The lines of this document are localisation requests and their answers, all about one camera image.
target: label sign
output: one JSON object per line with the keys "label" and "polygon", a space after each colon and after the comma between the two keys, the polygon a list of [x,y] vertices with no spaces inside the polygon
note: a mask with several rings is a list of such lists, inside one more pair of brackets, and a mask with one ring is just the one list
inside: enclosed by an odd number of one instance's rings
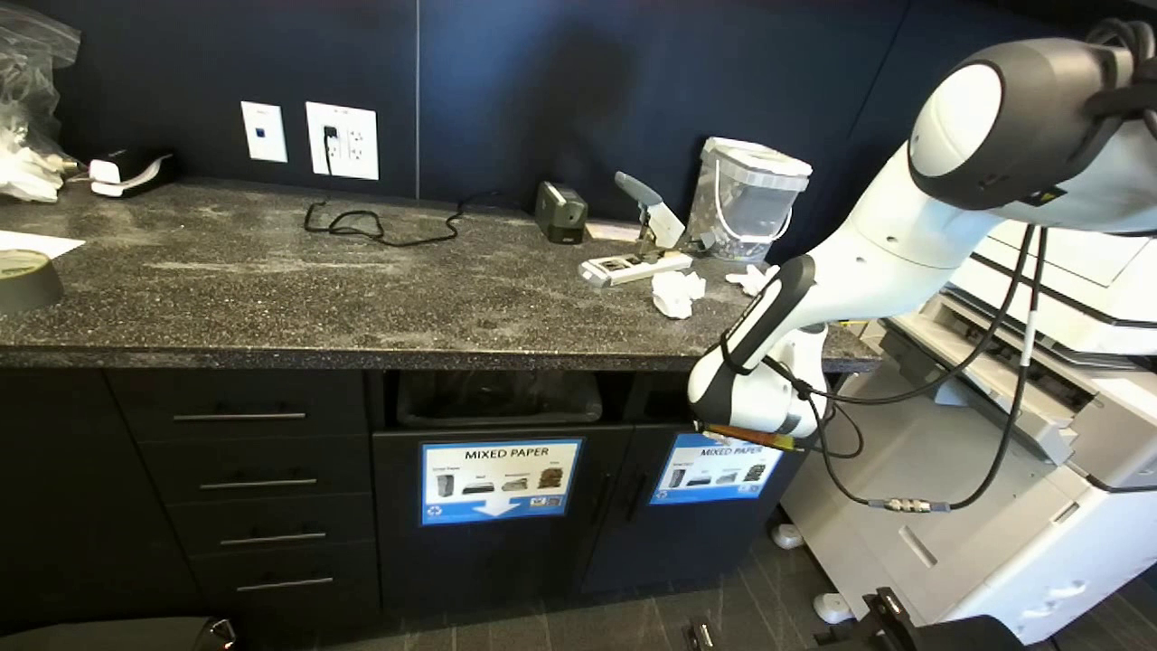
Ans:
{"label": "label sign", "polygon": [[422,524],[569,513],[579,438],[422,441]]}
{"label": "label sign", "polygon": [[778,448],[681,433],[649,494],[649,506],[760,497],[778,460]]}

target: white container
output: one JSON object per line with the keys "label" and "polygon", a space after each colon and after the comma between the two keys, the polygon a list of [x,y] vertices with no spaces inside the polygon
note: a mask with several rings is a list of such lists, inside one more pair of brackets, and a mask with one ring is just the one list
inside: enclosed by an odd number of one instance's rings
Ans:
{"label": "white container", "polygon": [[712,254],[764,263],[771,242],[790,224],[810,163],[757,142],[708,136],[695,184],[688,230]]}

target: electrical outlet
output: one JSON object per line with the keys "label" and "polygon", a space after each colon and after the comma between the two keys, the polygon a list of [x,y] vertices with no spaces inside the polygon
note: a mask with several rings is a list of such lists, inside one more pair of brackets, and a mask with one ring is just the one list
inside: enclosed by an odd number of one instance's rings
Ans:
{"label": "electrical outlet", "polygon": [[283,105],[241,102],[249,159],[289,163]]}
{"label": "electrical outlet", "polygon": [[377,181],[377,113],[352,105],[302,102],[312,159],[322,178]]}

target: drawer handle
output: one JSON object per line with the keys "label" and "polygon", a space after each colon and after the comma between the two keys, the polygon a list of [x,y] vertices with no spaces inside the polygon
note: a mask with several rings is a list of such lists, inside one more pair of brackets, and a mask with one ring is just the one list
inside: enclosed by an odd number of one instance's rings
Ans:
{"label": "drawer handle", "polygon": [[332,576],[312,576],[312,579],[287,579],[287,583],[246,583],[235,584],[235,591],[278,591],[278,589],[308,589],[308,584],[332,584]]}
{"label": "drawer handle", "polygon": [[312,489],[317,477],[266,477],[266,482],[205,482],[203,490],[263,490],[263,489]]}
{"label": "drawer handle", "polygon": [[173,424],[302,424],[308,410],[177,410]]}
{"label": "drawer handle", "polygon": [[289,532],[289,536],[238,536],[218,537],[218,544],[287,544],[287,541],[322,541],[328,532]]}

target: cabinet drawer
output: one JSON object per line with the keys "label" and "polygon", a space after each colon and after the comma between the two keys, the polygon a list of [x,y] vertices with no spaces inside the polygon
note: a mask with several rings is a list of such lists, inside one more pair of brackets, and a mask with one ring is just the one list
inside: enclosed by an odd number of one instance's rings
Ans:
{"label": "cabinet drawer", "polygon": [[150,443],[144,460],[168,503],[367,490],[365,438]]}
{"label": "cabinet drawer", "polygon": [[372,541],[200,555],[194,579],[205,602],[246,629],[324,629],[378,612]]}
{"label": "cabinet drawer", "polygon": [[109,372],[109,380],[144,441],[365,431],[358,372]]}
{"label": "cabinet drawer", "polygon": [[372,537],[367,494],[283,494],[241,503],[173,506],[189,554],[222,548],[314,548]]}

